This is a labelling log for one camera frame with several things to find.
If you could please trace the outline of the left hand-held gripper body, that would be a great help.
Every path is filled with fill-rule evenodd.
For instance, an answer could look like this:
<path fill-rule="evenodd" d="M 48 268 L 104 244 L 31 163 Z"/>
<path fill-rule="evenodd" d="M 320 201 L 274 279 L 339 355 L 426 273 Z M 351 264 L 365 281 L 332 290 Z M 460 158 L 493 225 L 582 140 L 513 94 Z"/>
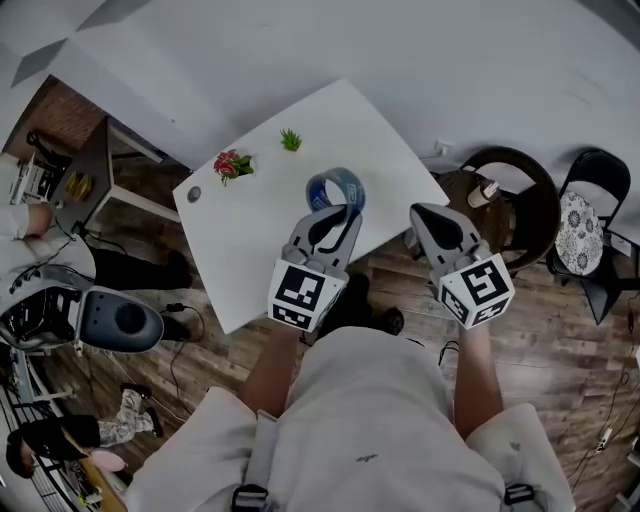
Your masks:
<path fill-rule="evenodd" d="M 292 244 L 276 261 L 268 294 L 268 317 L 313 332 L 323 321 L 349 281 L 340 268 Z"/>

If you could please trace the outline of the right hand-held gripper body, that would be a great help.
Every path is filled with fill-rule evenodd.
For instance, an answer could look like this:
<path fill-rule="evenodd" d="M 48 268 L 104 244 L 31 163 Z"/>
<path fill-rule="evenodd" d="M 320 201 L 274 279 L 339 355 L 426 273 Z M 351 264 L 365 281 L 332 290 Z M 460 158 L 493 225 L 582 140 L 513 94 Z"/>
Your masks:
<path fill-rule="evenodd" d="M 432 291 L 464 329 L 471 329 L 504 313 L 515 290 L 500 254 L 479 243 L 463 254 L 448 254 L 431 270 Z"/>

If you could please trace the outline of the grey-blue tape roll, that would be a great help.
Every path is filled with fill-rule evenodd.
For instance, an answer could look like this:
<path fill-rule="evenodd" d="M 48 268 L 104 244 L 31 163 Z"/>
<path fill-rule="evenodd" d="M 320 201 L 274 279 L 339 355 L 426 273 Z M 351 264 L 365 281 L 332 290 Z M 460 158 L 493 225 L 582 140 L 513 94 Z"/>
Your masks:
<path fill-rule="evenodd" d="M 344 225 L 352 213 L 360 213 L 366 204 L 366 194 L 360 179 L 349 169 L 335 167 L 314 175 L 307 183 L 306 198 L 312 212 L 320 211 L 333 204 L 326 191 L 326 183 L 335 185 L 344 197 L 346 211 L 338 222 Z"/>

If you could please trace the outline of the person's right forearm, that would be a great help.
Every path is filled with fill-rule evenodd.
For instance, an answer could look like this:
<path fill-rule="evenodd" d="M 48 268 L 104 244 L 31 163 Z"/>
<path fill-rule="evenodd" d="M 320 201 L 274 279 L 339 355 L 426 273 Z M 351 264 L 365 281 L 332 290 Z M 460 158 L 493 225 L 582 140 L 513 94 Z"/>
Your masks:
<path fill-rule="evenodd" d="M 454 389 L 454 424 L 466 440 L 503 411 L 503 399 L 492 355 L 489 323 L 461 329 Z"/>

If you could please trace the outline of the person's left forearm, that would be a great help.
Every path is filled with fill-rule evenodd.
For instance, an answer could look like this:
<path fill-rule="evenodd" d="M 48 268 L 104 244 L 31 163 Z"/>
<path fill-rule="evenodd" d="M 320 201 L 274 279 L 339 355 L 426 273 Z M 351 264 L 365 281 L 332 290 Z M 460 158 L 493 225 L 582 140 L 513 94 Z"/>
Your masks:
<path fill-rule="evenodd" d="M 238 397 L 251 411 L 279 418 L 285 408 L 294 369 L 300 332 L 280 325 L 263 346 Z"/>

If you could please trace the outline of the beige paper cup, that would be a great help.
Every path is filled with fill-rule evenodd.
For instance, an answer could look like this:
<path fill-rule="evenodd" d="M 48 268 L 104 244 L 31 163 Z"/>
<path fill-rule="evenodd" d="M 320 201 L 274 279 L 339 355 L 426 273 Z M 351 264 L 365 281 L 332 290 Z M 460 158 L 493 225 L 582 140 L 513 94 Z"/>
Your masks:
<path fill-rule="evenodd" d="M 491 179 L 482 179 L 477 186 L 468 194 L 467 204 L 477 209 L 495 201 L 500 194 L 498 183 Z"/>

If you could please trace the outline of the person's leg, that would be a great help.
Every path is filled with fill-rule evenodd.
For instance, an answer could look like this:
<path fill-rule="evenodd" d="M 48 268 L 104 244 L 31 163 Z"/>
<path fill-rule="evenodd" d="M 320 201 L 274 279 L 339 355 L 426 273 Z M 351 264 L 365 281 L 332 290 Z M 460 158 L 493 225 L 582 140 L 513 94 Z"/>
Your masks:
<path fill-rule="evenodd" d="M 390 308 L 374 321 L 374 328 L 392 336 L 399 336 L 404 329 L 405 319 L 398 308 Z"/>
<path fill-rule="evenodd" d="M 368 302 L 370 281 L 364 274 L 350 277 L 345 289 L 325 316 L 317 340 L 342 327 L 366 327 L 372 317 Z"/>

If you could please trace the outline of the person's right leg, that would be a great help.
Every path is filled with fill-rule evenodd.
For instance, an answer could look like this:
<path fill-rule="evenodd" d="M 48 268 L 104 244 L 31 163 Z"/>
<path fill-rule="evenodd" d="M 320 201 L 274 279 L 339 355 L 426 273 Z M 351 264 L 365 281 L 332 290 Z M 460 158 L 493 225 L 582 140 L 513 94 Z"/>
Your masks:
<path fill-rule="evenodd" d="M 404 329 L 405 319 L 398 308 L 390 308 L 374 321 L 374 328 L 392 336 L 399 336 Z"/>

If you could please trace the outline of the dark brown wicker chair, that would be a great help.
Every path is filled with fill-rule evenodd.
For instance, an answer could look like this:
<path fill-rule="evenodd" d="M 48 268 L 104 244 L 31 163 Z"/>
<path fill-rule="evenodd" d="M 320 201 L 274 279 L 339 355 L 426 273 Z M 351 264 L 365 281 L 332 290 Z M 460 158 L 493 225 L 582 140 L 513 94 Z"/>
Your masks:
<path fill-rule="evenodd" d="M 480 169 L 505 164 L 532 180 L 517 194 L 500 190 L 497 198 L 473 208 L 468 196 L 480 185 Z M 455 170 L 440 173 L 436 182 L 450 199 L 450 207 L 470 218 L 492 251 L 506 258 L 511 275 L 538 263 L 551 250 L 560 225 L 560 199 L 548 172 L 527 154 L 504 146 L 486 147 Z"/>

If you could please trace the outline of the red flower potted plant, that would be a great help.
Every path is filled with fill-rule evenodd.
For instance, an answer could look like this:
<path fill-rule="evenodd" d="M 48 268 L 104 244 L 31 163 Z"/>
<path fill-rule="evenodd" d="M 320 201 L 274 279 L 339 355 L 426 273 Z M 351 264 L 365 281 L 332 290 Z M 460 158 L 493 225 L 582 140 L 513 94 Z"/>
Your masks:
<path fill-rule="evenodd" d="M 229 181 L 254 173 L 252 156 L 241 155 L 236 149 L 220 152 L 214 163 L 214 173 L 220 177 L 223 186 Z"/>

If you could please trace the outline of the black folding chair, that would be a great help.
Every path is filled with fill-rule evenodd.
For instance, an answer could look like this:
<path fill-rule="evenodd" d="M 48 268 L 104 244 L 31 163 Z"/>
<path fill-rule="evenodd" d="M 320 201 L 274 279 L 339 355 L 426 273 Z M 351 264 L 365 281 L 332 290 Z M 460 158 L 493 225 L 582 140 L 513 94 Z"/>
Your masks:
<path fill-rule="evenodd" d="M 594 202 L 577 191 L 576 185 L 590 185 L 604 195 L 606 202 L 612 205 L 608 213 L 597 211 Z M 614 248 L 611 242 L 610 224 L 627 198 L 631 186 L 631 175 L 627 165 L 616 156 L 601 150 L 589 149 L 580 154 L 571 165 L 562 184 L 559 198 L 566 191 L 579 194 L 596 210 L 603 228 L 604 248 L 600 264 L 592 273 L 579 276 L 571 274 L 561 263 L 555 250 L 555 243 L 546 256 L 548 270 L 561 280 L 563 285 L 578 281 L 591 308 L 596 324 L 600 324 L 624 291 L 640 292 L 640 275 L 621 277 L 614 263 Z"/>

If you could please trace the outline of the person's white shirt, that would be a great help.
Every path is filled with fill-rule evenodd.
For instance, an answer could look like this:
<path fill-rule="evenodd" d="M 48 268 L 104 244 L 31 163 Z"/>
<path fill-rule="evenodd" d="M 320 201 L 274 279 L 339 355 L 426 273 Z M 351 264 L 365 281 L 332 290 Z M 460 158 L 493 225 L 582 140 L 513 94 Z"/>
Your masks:
<path fill-rule="evenodd" d="M 535 408 L 466 440 L 419 343 L 361 327 L 317 341 L 279 418 L 209 389 L 130 484 L 128 512 L 575 512 Z"/>

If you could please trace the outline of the grey and white robot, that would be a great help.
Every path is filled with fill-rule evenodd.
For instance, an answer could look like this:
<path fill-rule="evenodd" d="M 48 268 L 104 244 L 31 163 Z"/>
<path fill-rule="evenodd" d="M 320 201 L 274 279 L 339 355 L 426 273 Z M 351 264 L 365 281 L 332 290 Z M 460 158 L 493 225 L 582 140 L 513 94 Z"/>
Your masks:
<path fill-rule="evenodd" d="M 157 311 L 104 287 L 50 287 L 0 315 L 0 341 L 25 352 L 75 343 L 137 354 L 154 348 L 163 334 Z"/>

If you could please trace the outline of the grey side table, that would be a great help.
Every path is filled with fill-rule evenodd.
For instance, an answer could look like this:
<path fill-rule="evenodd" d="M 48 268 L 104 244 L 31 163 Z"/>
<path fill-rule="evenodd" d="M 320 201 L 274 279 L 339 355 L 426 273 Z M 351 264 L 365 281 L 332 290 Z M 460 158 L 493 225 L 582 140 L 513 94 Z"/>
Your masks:
<path fill-rule="evenodd" d="M 113 119 L 105 117 L 92 131 L 79 152 L 72 157 L 71 164 L 62 174 L 59 183 L 53 189 L 50 203 L 54 217 L 61 229 L 79 233 L 88 228 L 105 204 L 116 199 L 143 211 L 169 221 L 178 223 L 178 212 L 160 205 L 115 183 L 113 172 L 113 154 L 111 141 L 115 139 L 143 157 L 161 164 L 165 157 L 146 143 L 139 143 L 131 135 L 118 128 Z M 90 175 L 94 178 L 91 194 L 84 202 L 78 202 L 65 196 L 65 184 L 71 173 Z"/>

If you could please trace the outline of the pink soft object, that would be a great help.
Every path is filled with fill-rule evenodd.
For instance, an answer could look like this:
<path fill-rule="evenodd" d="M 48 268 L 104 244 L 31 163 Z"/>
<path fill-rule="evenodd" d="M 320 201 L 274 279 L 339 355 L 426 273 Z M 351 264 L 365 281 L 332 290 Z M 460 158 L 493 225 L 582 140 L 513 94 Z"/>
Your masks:
<path fill-rule="evenodd" d="M 122 457 L 105 448 L 92 450 L 89 459 L 99 469 L 111 473 L 122 471 L 127 467 Z"/>

